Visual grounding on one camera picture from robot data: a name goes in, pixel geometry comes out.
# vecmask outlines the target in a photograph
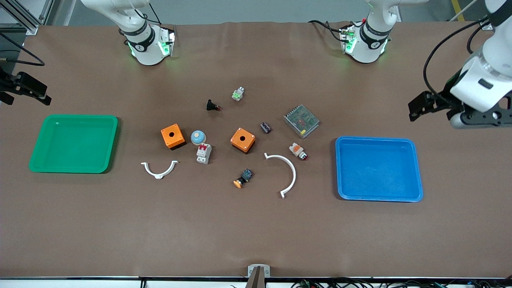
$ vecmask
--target wires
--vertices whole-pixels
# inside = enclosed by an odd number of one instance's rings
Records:
[[[151,5],[151,3],[150,3],[150,8],[151,8],[151,11],[153,11],[153,14],[155,15],[155,17],[157,18],[157,21],[158,21],[157,23],[158,23],[158,24],[160,24],[160,25],[162,25],[162,22],[160,22],[160,18],[158,18],[158,15],[157,15],[157,13],[155,12],[155,10],[153,9],[153,5]]]
[[[426,69],[429,66],[429,63],[430,63],[430,60],[432,59],[432,56],[434,56],[434,54],[436,53],[437,49],[439,49],[439,47],[441,47],[441,45],[443,45],[446,41],[448,41],[450,38],[452,38],[456,34],[466,30],[467,28],[469,28],[471,26],[479,24],[481,21],[485,21],[487,19],[488,19],[488,17],[485,17],[484,19],[482,19],[480,21],[472,22],[472,23],[470,23],[470,24],[468,24],[468,25],[466,25],[466,26],[464,26],[464,27],[462,27],[460,29],[457,29],[455,32],[453,32],[452,34],[450,34],[447,37],[445,37],[441,42],[439,42],[436,45],[436,47],[434,47],[434,49],[432,50],[432,52],[430,53],[430,55],[426,59],[425,65],[423,66],[423,80],[425,81],[425,85],[427,86],[427,88],[432,92],[432,94],[438,96],[441,100],[445,101],[446,103],[448,103],[451,106],[456,106],[456,105],[453,102],[449,101],[448,99],[445,99],[443,96],[439,95],[439,93],[437,93],[436,90],[434,90],[432,85],[430,85],[429,80],[427,79],[427,76],[426,76]]]
[[[471,280],[468,284],[473,285],[475,288],[508,288],[508,287],[512,286],[512,284],[510,284],[509,278],[503,279],[500,281],[501,282],[508,281],[508,284],[503,284],[503,283],[498,282],[497,280],[492,280],[492,279],[482,280],[482,281]]]
[[[135,11],[135,13],[137,13],[137,15],[139,15],[139,17],[141,17],[142,19],[145,19],[149,22],[153,22],[153,23],[158,23],[159,25],[162,25],[162,22],[160,22],[160,19],[158,18],[158,15],[157,13],[155,12],[155,10],[153,9],[153,5],[151,5],[150,3],[150,7],[151,7],[151,10],[153,11],[153,14],[155,15],[155,17],[157,18],[157,21],[155,20],[150,20],[147,18],[147,14],[143,13],[142,15],[139,13],[139,10],[135,9],[135,6],[133,6],[133,3],[131,0],[128,0],[128,2],[130,2],[130,6],[133,8],[133,10]]]
[[[11,38],[7,37],[5,34],[3,34],[2,32],[0,32],[0,36],[2,36],[3,38],[5,38],[5,40],[9,41],[10,43],[13,43],[16,47],[20,48],[21,50],[25,51],[27,54],[29,54],[30,56],[34,57],[37,61],[39,61],[39,63],[34,63],[34,62],[28,62],[28,61],[22,61],[22,60],[10,60],[10,59],[7,59],[6,62],[11,62],[11,63],[20,63],[20,64],[27,64],[27,65],[34,65],[34,66],[44,66],[45,63],[43,62],[43,60],[41,60],[39,57],[37,57],[36,55],[34,55],[32,52],[30,52],[29,50],[25,49],[23,46],[21,46],[20,44],[14,42]]]
[[[346,283],[344,286],[339,285],[339,283],[336,281],[335,286],[337,288],[347,288],[350,285],[353,285],[355,288],[374,288],[372,284],[362,280],[362,279],[355,279],[355,278],[338,278],[338,281],[341,280],[342,283]]]
[[[308,23],[317,23],[317,24],[320,24],[322,25],[325,29],[329,29],[333,32],[339,32],[339,30],[336,30],[336,29],[332,29],[331,26],[328,26],[328,22],[326,22],[325,24],[318,21],[318,20],[311,20],[311,21],[308,21]]]
[[[472,34],[471,36],[469,37],[469,39],[467,40],[467,44],[466,44],[466,49],[467,51],[470,53],[470,54],[473,54],[473,50],[471,50],[471,42],[473,42],[473,38],[475,38],[475,35],[482,30],[482,28],[484,26],[486,26],[487,24],[489,24],[489,22],[485,22],[484,24],[482,24],[481,26],[479,26]]]
[[[295,282],[290,288],[325,288],[322,284],[313,280],[303,279],[300,282]]]
[[[345,40],[345,39],[340,39],[340,38],[338,38],[338,37],[334,34],[334,32],[339,33],[339,32],[340,32],[340,30],[342,30],[342,29],[347,29],[348,27],[355,25],[355,24],[354,24],[354,22],[350,21],[350,24],[349,24],[349,25],[345,25],[345,26],[343,26],[343,27],[341,27],[341,28],[339,28],[339,29],[333,29],[333,28],[331,28],[331,25],[329,24],[329,22],[328,22],[328,21],[325,21],[325,24],[324,24],[324,23],[322,23],[322,22],[320,22],[320,21],[318,21],[318,20],[311,20],[311,21],[309,21],[308,23],[318,23],[318,24],[322,25],[325,29],[327,29],[327,30],[329,30],[329,31],[331,32],[331,34],[332,34],[332,36],[334,37],[334,39],[336,39],[336,40],[338,40],[338,41],[340,41],[340,42],[343,42],[343,43],[348,43],[349,41],[348,41],[348,40]]]

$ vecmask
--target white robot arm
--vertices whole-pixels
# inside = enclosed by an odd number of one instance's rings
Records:
[[[494,35],[475,51],[443,91],[425,91],[409,103],[409,118],[450,109],[456,129],[512,127],[512,0],[485,0]],[[505,98],[505,107],[499,101]]]
[[[149,24],[136,11],[149,5],[150,0],[81,1],[87,8],[98,11],[119,26],[128,39],[132,55],[141,64],[155,65],[172,54],[174,31]]]
[[[384,53],[388,36],[398,16],[398,5],[420,4],[429,0],[365,0],[370,6],[366,20],[355,23],[341,32],[342,49],[361,63],[371,63]]]

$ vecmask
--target green led light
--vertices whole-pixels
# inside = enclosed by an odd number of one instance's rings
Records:
[[[352,51],[354,51],[354,47],[355,45],[357,44],[357,39],[356,37],[352,38],[348,43],[347,43],[347,48],[346,48],[346,52],[347,53],[352,53]]]
[[[135,52],[133,52],[132,45],[130,45],[130,42],[128,42],[128,47],[130,48],[130,51],[132,52],[132,56],[133,56],[133,57],[136,57],[136,56],[135,56]]]
[[[380,53],[381,53],[381,54],[382,54],[382,53],[384,53],[384,49],[386,48],[386,44],[387,44],[387,43],[388,43],[388,41],[386,40],[386,41],[384,42],[384,44],[382,45],[382,49],[381,49],[381,51],[380,51]]]
[[[169,55],[169,46],[166,44],[166,43],[162,43],[160,41],[158,41],[158,46],[160,47],[160,50],[162,50],[162,54],[164,56],[167,56]]]

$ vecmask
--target table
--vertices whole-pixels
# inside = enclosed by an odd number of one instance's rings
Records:
[[[0,276],[236,276],[255,262],[273,276],[508,276],[512,130],[457,131],[442,112],[408,119],[407,103],[425,90],[426,57],[462,25],[398,23],[368,65],[312,24],[179,26],[175,57],[154,67],[130,56],[116,27],[41,27],[26,47],[47,65],[17,69],[47,84],[52,104],[19,96],[0,106]],[[466,59],[471,30],[435,55],[437,89]],[[235,102],[239,86],[246,93]],[[224,110],[207,112],[208,99]],[[300,104],[322,122],[305,140],[282,119]],[[54,113],[119,118],[108,173],[29,171],[40,125]],[[187,137],[206,133],[210,164],[196,163],[191,143],[166,148],[160,129],[174,123]],[[238,127],[257,138],[248,155],[229,143]],[[423,200],[340,199],[334,140],[342,135],[414,141]],[[293,142],[306,162],[288,151]],[[264,152],[297,168],[286,199],[279,191],[290,169]],[[140,164],[158,173],[171,160],[180,163],[162,180]],[[232,181],[245,168],[254,177],[239,190]]]

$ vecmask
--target white plastic arc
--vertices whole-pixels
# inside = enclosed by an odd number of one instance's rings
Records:
[[[153,175],[156,179],[162,179],[165,175],[169,174],[173,169],[174,169],[174,165],[177,164],[178,162],[176,160],[173,160],[171,163],[170,163],[170,166],[167,170],[165,170],[164,173],[160,173],[160,174],[155,174],[153,172],[150,171],[150,166],[147,164],[147,162],[142,162],[141,164],[144,165],[144,168],[146,168],[146,171]]]
[[[267,153],[264,153],[265,155],[265,159],[271,159],[271,158],[277,158],[277,159],[281,159],[282,161],[286,162],[290,168],[291,168],[291,172],[293,173],[293,180],[291,181],[291,184],[290,186],[288,186],[287,188],[285,188],[284,190],[281,191],[281,197],[284,199],[285,198],[285,194],[290,191],[290,189],[293,187],[293,185],[295,184],[295,179],[297,178],[297,172],[295,171],[295,167],[293,166],[292,162],[290,160],[288,160],[288,158],[286,157],[283,157],[281,155],[267,155]]]

